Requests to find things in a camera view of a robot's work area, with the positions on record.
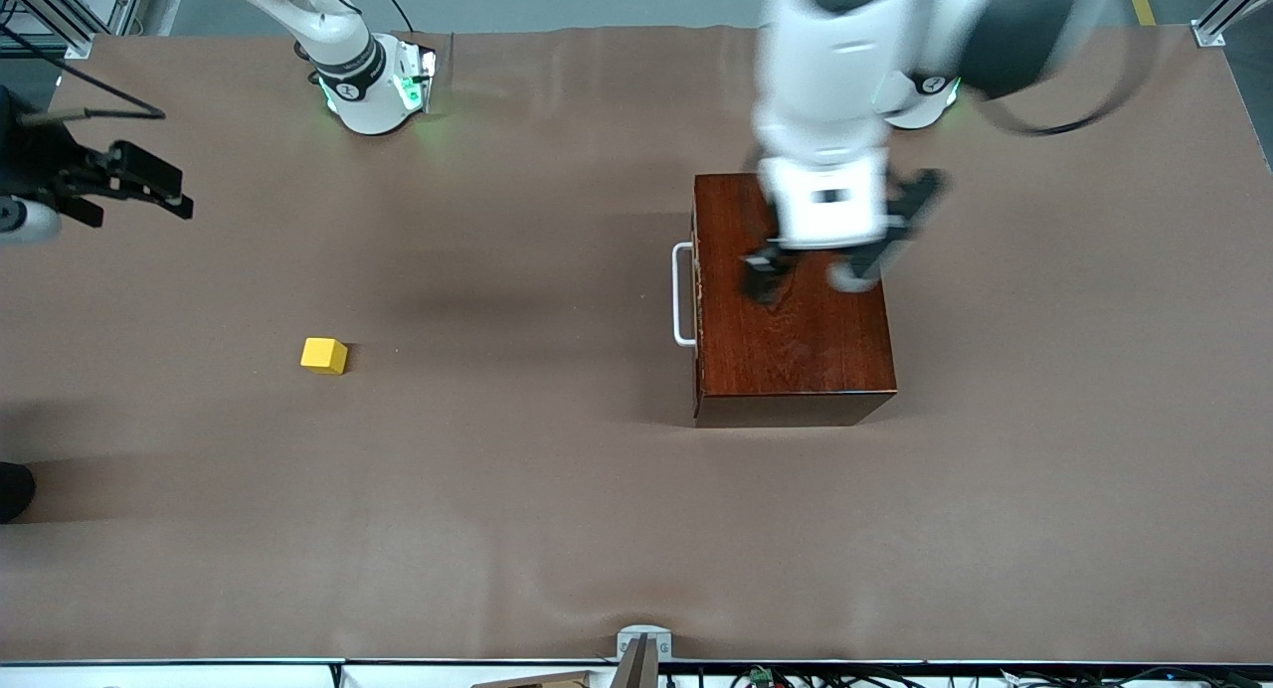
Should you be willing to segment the yellow block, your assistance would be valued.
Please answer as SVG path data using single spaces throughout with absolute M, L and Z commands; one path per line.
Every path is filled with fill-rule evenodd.
M 349 348 L 335 338 L 308 336 L 300 345 L 299 366 L 312 375 L 340 376 L 348 367 Z

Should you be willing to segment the red-brown wooden cabinet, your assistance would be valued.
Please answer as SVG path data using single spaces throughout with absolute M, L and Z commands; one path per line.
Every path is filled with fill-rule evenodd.
M 773 231 L 751 173 L 694 181 L 701 283 L 701 429 L 847 427 L 896 398 L 881 285 L 861 294 L 827 284 L 827 254 L 801 257 L 777 305 L 741 292 L 741 259 Z

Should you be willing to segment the black round object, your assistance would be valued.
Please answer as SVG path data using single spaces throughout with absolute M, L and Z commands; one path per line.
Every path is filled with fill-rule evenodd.
M 23 515 L 34 499 L 33 471 L 23 464 L 0 461 L 0 525 Z

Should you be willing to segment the brown table cover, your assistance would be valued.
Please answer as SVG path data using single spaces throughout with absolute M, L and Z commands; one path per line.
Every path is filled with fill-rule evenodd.
M 362 138 L 281 37 L 101 39 L 185 171 L 0 248 L 0 657 L 1273 660 L 1273 173 L 1220 50 L 1106 28 L 899 135 L 948 195 L 885 279 L 899 392 L 700 431 L 670 250 L 751 150 L 754 33 L 462 34 Z M 300 368 L 308 336 L 345 375 Z

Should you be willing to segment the light brown wooden piece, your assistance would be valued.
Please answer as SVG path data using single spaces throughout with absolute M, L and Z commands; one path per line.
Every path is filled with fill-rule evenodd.
M 474 683 L 471 688 L 592 688 L 593 673 L 577 670 Z

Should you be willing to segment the aluminium frame profile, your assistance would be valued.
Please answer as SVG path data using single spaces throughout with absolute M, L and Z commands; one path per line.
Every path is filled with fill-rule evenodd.
M 24 39 L 41 54 L 85 59 L 99 34 L 144 31 L 143 0 L 0 0 L 0 59 L 27 57 Z
M 1244 17 L 1273 0 L 1214 0 L 1197 19 L 1192 19 L 1192 34 L 1200 48 L 1223 48 L 1223 32 Z

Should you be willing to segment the metal base plate green light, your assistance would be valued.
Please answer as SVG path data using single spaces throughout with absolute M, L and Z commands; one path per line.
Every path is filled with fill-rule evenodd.
M 434 48 L 398 39 L 395 42 L 395 89 L 407 113 L 426 113 L 432 104 L 438 54 Z

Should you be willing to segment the grey metal clamp bracket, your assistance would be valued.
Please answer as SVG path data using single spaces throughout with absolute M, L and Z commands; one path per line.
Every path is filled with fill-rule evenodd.
M 677 688 L 673 677 L 662 670 L 672 659 L 672 632 L 668 628 L 634 624 L 617 632 L 617 670 L 608 688 Z

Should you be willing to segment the white table frame rail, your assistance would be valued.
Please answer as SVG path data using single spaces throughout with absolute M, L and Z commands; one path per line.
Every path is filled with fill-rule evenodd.
M 87 659 L 0 661 L 0 688 L 471 688 L 589 670 L 608 688 L 617 659 Z M 1273 688 L 1264 663 L 672 659 L 677 688 Z

